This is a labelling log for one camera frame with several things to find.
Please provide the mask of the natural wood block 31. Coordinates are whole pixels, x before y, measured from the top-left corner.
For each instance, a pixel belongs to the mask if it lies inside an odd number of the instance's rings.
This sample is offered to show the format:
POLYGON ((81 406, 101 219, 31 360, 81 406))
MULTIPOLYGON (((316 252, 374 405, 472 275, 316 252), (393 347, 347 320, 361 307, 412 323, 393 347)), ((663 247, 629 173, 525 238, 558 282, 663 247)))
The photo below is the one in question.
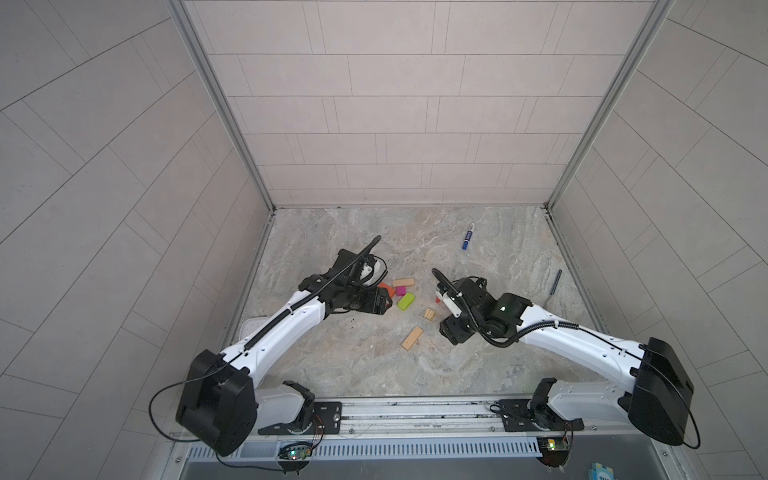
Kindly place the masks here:
POLYGON ((410 287, 415 285, 414 278, 396 279, 392 281, 393 287, 410 287))

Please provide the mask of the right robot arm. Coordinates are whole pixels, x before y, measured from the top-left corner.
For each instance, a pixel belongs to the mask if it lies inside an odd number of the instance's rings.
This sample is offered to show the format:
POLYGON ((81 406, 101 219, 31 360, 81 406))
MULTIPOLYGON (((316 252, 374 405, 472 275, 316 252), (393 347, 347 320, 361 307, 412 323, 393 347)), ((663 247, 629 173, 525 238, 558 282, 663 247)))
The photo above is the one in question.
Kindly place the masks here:
POLYGON ((517 343, 553 352, 601 376, 599 382, 542 379, 526 407, 507 418, 540 430, 574 431, 585 419, 623 422, 653 440, 680 446, 697 422, 691 411, 694 386, 673 347, 652 337, 645 343, 617 338, 561 318, 509 292, 493 297, 477 276, 449 280, 432 271, 436 295, 450 314, 439 331, 458 345, 479 335, 504 349, 517 343))

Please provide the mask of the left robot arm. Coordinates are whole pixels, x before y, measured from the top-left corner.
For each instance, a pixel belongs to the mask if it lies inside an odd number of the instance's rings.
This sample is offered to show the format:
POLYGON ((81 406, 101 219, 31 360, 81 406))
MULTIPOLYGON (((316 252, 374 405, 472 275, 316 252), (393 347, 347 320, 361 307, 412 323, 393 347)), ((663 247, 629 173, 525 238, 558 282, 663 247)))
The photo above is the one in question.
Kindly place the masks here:
POLYGON ((264 388, 263 378, 330 314, 384 314, 392 305, 382 285, 386 274, 386 262, 369 248, 340 250, 327 272, 306 277, 254 332, 219 353, 205 350, 194 358, 177 422, 221 456, 233 453, 256 430, 278 425, 304 432, 314 415, 314 394, 294 381, 264 388))

